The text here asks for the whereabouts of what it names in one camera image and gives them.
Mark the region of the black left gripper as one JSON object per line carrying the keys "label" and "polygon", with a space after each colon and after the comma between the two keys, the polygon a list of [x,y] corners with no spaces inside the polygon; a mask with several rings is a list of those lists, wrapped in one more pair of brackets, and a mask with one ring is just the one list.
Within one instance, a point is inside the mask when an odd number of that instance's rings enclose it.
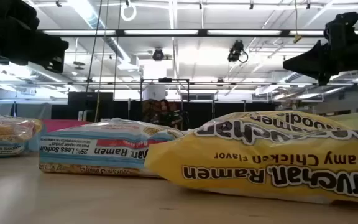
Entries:
{"label": "black left gripper", "polygon": [[36,31],[37,11],[23,0],[0,0],[0,63],[29,61],[62,73],[67,41]]}

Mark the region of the black crossbar with light strips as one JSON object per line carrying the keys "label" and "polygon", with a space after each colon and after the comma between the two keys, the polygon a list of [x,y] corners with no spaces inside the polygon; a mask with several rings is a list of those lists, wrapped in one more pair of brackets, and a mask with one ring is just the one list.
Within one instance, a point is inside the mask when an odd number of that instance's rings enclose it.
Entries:
{"label": "black crossbar with light strips", "polygon": [[324,30],[274,29],[44,29],[48,35],[59,37],[302,37],[322,38]]}

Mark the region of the black tube frame cart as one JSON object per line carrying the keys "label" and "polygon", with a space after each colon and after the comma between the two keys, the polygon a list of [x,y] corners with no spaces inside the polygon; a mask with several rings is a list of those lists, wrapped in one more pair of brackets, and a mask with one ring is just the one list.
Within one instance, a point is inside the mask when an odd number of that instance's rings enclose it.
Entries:
{"label": "black tube frame cart", "polygon": [[189,79],[178,79],[178,78],[141,78],[139,83],[139,93],[140,101],[142,99],[142,90],[147,85],[165,85],[166,88],[166,98],[170,95],[168,90],[169,88],[174,88],[179,96],[179,100],[183,101],[182,90],[185,90],[187,93],[187,102],[190,101],[190,80]]}

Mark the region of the brown patterned object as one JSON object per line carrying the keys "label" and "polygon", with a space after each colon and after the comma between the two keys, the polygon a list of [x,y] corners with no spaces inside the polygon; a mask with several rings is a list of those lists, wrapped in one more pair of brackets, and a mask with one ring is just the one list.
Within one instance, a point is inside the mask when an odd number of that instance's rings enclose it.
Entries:
{"label": "brown patterned object", "polygon": [[158,100],[144,100],[142,101],[142,121],[149,123],[155,115],[160,113],[160,101]]}

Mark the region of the yellow Maruchan ramen packet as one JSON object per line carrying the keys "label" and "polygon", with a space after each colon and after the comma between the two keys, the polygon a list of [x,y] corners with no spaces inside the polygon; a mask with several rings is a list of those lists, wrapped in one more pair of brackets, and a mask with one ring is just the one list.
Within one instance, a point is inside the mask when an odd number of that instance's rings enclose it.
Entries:
{"label": "yellow Maruchan ramen packet", "polygon": [[301,111],[231,113],[151,145],[145,166],[220,194],[358,202],[358,129]]}

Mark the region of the yellow hanging hook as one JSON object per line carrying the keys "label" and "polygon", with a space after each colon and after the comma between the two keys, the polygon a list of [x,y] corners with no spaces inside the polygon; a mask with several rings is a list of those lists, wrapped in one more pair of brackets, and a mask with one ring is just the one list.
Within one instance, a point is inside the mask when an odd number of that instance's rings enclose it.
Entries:
{"label": "yellow hanging hook", "polygon": [[294,3],[294,7],[295,7],[295,36],[294,36],[293,43],[296,44],[300,41],[302,36],[298,33],[298,4],[297,4],[297,0],[294,0],[293,3]]}

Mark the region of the black monitor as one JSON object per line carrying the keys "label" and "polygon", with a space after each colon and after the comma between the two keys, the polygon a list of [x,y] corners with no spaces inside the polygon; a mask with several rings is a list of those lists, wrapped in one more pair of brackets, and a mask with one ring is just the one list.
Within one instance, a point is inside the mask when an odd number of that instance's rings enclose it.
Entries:
{"label": "black monitor", "polygon": [[86,121],[99,122],[113,118],[114,93],[69,92],[68,106],[75,115],[85,113]]}

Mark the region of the person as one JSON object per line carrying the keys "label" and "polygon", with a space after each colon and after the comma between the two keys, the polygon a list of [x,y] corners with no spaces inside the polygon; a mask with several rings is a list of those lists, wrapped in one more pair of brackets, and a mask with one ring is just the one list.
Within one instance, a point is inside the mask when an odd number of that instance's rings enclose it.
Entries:
{"label": "person", "polygon": [[160,100],[160,113],[158,114],[159,125],[180,129],[182,121],[183,118],[181,115],[170,109],[170,104],[166,99]]}

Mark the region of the blue Maruchan ramen packet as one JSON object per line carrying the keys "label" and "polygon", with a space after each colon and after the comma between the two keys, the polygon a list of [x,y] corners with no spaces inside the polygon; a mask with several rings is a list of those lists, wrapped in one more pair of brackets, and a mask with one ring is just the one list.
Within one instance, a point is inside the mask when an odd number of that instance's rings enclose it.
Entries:
{"label": "blue Maruchan ramen packet", "polygon": [[39,152],[40,139],[47,134],[47,128],[43,124],[42,129],[35,134],[31,140],[27,142],[27,147],[30,152]]}
{"label": "blue Maruchan ramen packet", "polygon": [[27,142],[42,129],[42,125],[37,119],[0,115],[0,157],[30,152]]}
{"label": "blue Maruchan ramen packet", "polygon": [[178,129],[114,118],[52,131],[40,138],[45,173],[157,177],[144,166],[149,146],[184,136]]}

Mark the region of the white cylinder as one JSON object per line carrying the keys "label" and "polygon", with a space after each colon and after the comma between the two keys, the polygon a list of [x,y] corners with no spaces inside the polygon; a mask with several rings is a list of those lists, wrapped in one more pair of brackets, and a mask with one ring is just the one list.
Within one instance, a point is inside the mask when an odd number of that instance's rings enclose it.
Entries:
{"label": "white cylinder", "polygon": [[147,85],[142,90],[143,100],[163,100],[166,98],[165,85]]}

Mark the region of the grey cover sheet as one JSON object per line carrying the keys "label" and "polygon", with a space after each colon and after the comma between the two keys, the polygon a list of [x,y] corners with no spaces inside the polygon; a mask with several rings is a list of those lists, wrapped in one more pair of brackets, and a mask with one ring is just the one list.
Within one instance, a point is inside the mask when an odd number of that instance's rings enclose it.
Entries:
{"label": "grey cover sheet", "polygon": [[18,104],[0,103],[0,115],[13,116],[14,107],[16,116],[21,118],[50,119],[52,117],[52,105],[42,104]]}

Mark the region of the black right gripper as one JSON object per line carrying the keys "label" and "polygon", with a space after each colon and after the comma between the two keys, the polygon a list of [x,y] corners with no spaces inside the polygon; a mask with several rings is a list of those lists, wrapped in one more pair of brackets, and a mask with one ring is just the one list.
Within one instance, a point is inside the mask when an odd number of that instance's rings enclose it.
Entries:
{"label": "black right gripper", "polygon": [[309,51],[283,61],[283,68],[327,85],[331,75],[358,70],[358,12],[338,14],[326,24],[324,37]]}

